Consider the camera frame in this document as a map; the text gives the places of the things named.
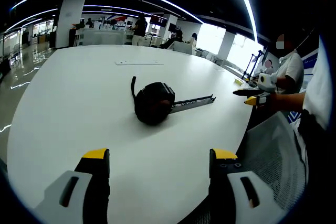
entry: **person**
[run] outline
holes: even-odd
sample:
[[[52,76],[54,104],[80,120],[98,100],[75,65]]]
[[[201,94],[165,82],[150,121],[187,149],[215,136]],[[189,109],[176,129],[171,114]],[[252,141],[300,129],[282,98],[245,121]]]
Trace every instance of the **person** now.
[[[304,75],[303,62],[293,46],[290,34],[286,34],[286,37],[284,34],[279,36],[277,49],[282,49],[288,54],[280,58],[280,67],[271,75],[271,81],[276,84],[278,93],[300,92]]]
[[[183,42],[182,35],[183,35],[182,31],[177,30],[176,31],[176,36],[174,38],[169,39],[166,43],[159,45],[159,47],[167,49],[172,43],[174,43],[174,41]]]
[[[191,44],[192,47],[193,47],[193,50],[195,50],[196,49],[196,43],[197,43],[197,34],[193,33],[190,40],[186,41],[186,43]]]
[[[265,73],[267,73],[267,74],[273,74],[274,73],[274,68],[272,66],[272,61],[270,59],[266,60],[264,65],[266,67]]]
[[[313,77],[306,91],[297,94],[271,94],[265,105],[269,111],[296,111],[301,117],[291,123],[297,138],[299,152],[308,174],[308,186],[320,190],[317,184],[323,184],[320,174],[321,156],[328,154],[324,143],[331,140],[328,136],[328,125],[332,109],[332,84],[327,53],[320,38],[318,57],[313,69]]]
[[[106,20],[104,20],[103,23],[100,24],[99,29],[101,29],[101,30],[105,30],[106,29]]]
[[[91,21],[91,18],[88,19],[85,25],[89,25],[90,28],[93,28],[93,22]]]
[[[134,35],[132,39],[132,45],[134,46],[143,46],[145,41],[145,33],[147,28],[147,21],[143,13],[139,14],[139,19],[135,23],[135,27],[130,30],[134,30]]]

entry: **person in black shirt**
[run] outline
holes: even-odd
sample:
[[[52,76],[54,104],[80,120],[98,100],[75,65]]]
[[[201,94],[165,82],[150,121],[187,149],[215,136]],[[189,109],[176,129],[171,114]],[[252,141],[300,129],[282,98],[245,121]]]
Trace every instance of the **person in black shirt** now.
[[[134,30],[132,45],[143,46],[143,43],[145,41],[146,28],[147,28],[147,22],[145,19],[145,15],[141,13],[139,15],[138,21],[135,23],[135,27],[130,29]]]
[[[85,25],[89,25],[90,28],[93,28],[93,22],[91,21],[91,18],[88,19]]]
[[[176,36],[174,38],[169,39],[166,43],[159,45],[159,47],[167,49],[174,41],[183,42],[182,35],[183,35],[182,31],[177,30]]]

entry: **white shirt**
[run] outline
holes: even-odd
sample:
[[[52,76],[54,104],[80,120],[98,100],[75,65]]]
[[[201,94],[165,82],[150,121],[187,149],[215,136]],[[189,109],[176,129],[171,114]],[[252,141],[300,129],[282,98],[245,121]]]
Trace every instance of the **white shirt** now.
[[[279,88],[279,93],[299,93],[303,83],[303,74],[303,62],[295,50],[283,58],[280,58],[280,67],[277,71],[277,77],[291,77],[295,81],[295,87],[292,90]]]
[[[191,39],[190,39],[187,43],[192,45],[193,50],[196,49],[196,43],[197,43],[197,40],[195,40],[194,37],[191,37]]]
[[[332,107],[332,84],[327,54],[321,38],[317,61],[312,73],[313,77],[308,83],[306,94],[304,96],[303,109],[307,110],[309,114],[313,114],[316,118],[316,122],[326,130]],[[298,132],[299,124],[300,119],[291,123],[291,126],[298,138],[302,160],[305,162],[308,172],[306,145],[302,136]]]

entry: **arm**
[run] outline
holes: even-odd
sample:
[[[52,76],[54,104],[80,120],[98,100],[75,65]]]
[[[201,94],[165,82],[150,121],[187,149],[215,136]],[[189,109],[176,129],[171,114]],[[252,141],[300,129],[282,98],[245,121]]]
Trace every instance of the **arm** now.
[[[302,112],[305,92],[298,94],[271,94],[269,103],[266,104],[273,111]]]
[[[161,44],[160,47],[162,47],[162,48],[164,48],[164,49],[167,49],[167,48],[168,48],[174,41],[175,41],[174,38],[169,39],[166,43]]]
[[[135,25],[134,27],[131,27],[130,30],[133,31],[133,30],[137,30],[138,28],[138,25]]]
[[[290,76],[278,77],[277,78],[277,87],[282,89],[291,89],[295,86],[295,81]]]

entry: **tape measure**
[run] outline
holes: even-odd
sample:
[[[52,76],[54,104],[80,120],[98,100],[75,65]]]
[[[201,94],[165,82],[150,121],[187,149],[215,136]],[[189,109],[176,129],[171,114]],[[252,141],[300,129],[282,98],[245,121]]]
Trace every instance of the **tape measure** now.
[[[161,123],[170,113],[213,103],[216,99],[210,95],[207,97],[175,102],[174,91],[163,82],[148,84],[144,89],[140,90],[137,95],[135,95],[135,80],[136,77],[133,76],[131,82],[131,92],[134,99],[134,110],[138,119],[149,125]]]

